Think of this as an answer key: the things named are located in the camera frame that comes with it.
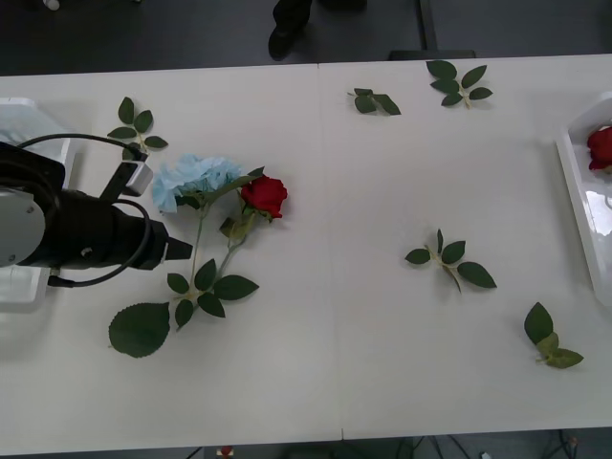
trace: white table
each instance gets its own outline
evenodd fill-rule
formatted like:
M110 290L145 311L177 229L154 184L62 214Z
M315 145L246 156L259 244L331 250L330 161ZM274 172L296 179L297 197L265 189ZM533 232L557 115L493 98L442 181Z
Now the white table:
M612 426L612 314L594 298L554 144L610 90L612 57L455 63L489 64L494 95L441 107L424 62L319 71L344 436ZM404 115L350 111L353 87ZM467 240L496 291L459 295L440 269L407 266L438 228ZM535 362L523 320L537 301L579 366Z
M106 327L167 295L165 274L186 263L2 317L0 453L612 425L612 315L591 291L553 144L609 89L612 57L484 62L495 94L471 111L440 107L424 62L1 78L0 97L37 99L80 132L110 131L132 96L171 144L153 166L185 152L265 164L291 200L230 265L262 288L149 358L108 349ZM354 87L404 114L356 113ZM100 192L120 152L84 150L75 187ZM190 221L164 219L185 240ZM407 266L438 227L468 241L496 291L459 295L433 266ZM202 261L222 254L208 228ZM522 322L536 301L580 366L535 362Z
M245 172L265 165L291 195L285 218L259 229L229 265L258 292L228 306L225 320L197 314L179 334L173 326L151 357L109 349L108 325L129 304L171 298L166 274L188 275L190 262L130 270L54 292L33 315L2 315L0 453L338 439L317 66L6 77L0 94L38 100L77 132L102 136L131 96L170 143L149 160L155 169L183 153L227 156ZM99 195L121 151L98 142L83 150L71 186ZM160 218L149 192L139 202ZM223 207L207 221L201 263L225 253ZM194 241L191 210L164 222Z

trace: dark floor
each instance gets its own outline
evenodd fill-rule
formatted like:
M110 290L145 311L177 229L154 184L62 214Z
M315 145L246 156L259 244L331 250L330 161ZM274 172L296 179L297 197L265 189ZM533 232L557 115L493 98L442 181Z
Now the dark floor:
M276 0L60 0L30 12L0 0L0 75L274 64ZM440 49L478 56L612 51L610 0L430 0ZM370 0L362 14L317 2L284 63L386 60L419 50L415 0Z
M439 435L436 442L431 437L419 442L419 438L388 438L378 440L350 440L294 445L240 446L234 450L235 459L482 459L482 453L491 459L609 459L612 453L612 429L585 428L563 432L565 439L574 437L578 449L560 449L557 431L479 433ZM415 446L414 455L410 454ZM11 456L9 459L216 459L217 448L136 449L125 451L73 452Z

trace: person's leg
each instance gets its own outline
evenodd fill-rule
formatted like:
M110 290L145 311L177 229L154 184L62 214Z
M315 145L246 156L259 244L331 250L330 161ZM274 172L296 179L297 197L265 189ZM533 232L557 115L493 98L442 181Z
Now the person's leg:
M313 0L279 0L273 11L276 28L282 32L303 29L310 18L312 4Z
M276 28L270 35L268 51L274 60L284 59L308 23L313 0L279 0L273 16Z

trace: leaf sprig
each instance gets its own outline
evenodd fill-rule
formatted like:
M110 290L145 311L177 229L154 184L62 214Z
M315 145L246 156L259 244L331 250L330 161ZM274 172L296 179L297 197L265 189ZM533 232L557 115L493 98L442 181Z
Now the leaf sprig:
M126 125L113 129L107 134L107 137L122 141L137 139L137 142L131 142L130 145L137 146L141 152L147 155L149 154L148 148L161 150L168 146L168 142L161 137L149 136L144 138L142 136L151 128L153 114L150 110L138 113L131 98L123 98L118 115L121 122ZM134 155L130 150L123 148L123 159L125 161L133 160Z
M444 272L452 278L459 292L461 292L461 284L457 274L469 283L483 289L494 289L497 287L489 272L478 263L464 261L457 266L453 266L463 258L466 252L466 241L453 242L444 247L444 236L440 229L438 229L437 240L437 251L433 251L429 246L425 245L424 249L411 251L405 257L405 260L413 265L424 265L431 259L435 260Z
M470 92L467 91L468 88L476 84L483 77L487 71L486 65L481 65L467 72L461 78L461 83L456 80L457 69L450 62L430 60L427 62L427 69L433 77L438 78L430 86L447 95L442 100L443 107L450 107L462 100L466 103L466 107L471 108L472 100L481 100L493 94L490 89L485 87L478 87Z
M214 192L196 191L176 198L178 206L195 208L199 215L200 225L192 257L191 281L179 273L170 273L166 278L167 284L179 296L166 303L139 303L119 311L109 327L109 339L117 351L134 358L141 358L153 354L162 347L170 331L171 303L176 303L174 319L178 330L181 330L189 323L198 307L211 316L225 317L226 312L221 301L242 299L259 289L257 284L245 277L224 275L231 256L242 246L253 228L256 216L266 217L266 212L262 213L247 207L240 198L240 193L238 193L240 218L228 219L221 227L221 232L228 238L228 253L223 263L217 269L215 260L210 259L197 272L195 268L202 224L212 204L223 195L238 191L241 186L263 176L263 172L264 167L259 167Z
M355 98L355 107L360 113L372 113L380 109L392 117L402 114L400 107L387 94L374 94L371 89L355 88L355 94L348 95Z
M564 369L578 365L584 360L578 352L558 347L558 335L554 331L553 319L541 303L536 303L524 323L525 333L535 345L548 366Z
M167 282L174 292L184 295L174 315L179 329L191 320L195 308L193 301L196 301L200 308L211 316L225 317L226 312L221 304L222 299L225 301L242 299L259 288L257 284L240 275L222 276L221 271L217 272L214 259L210 259L198 270L193 291L189 289L187 279L180 274L169 274Z

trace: white tray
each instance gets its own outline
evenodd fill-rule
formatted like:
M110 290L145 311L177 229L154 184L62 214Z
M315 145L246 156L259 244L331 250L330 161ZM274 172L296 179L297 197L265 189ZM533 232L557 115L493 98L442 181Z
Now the white tray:
M601 94L557 138L595 297L612 308L612 176L589 170L589 135L612 124L612 92Z
M17 145L34 137L63 132L70 131L36 107L33 100L0 98L0 142ZM66 186L76 147L74 140L61 139L32 145L28 150L63 163L66 168ZM15 311L12 306L39 303L44 298L48 278L48 269L26 266L0 268L0 311Z

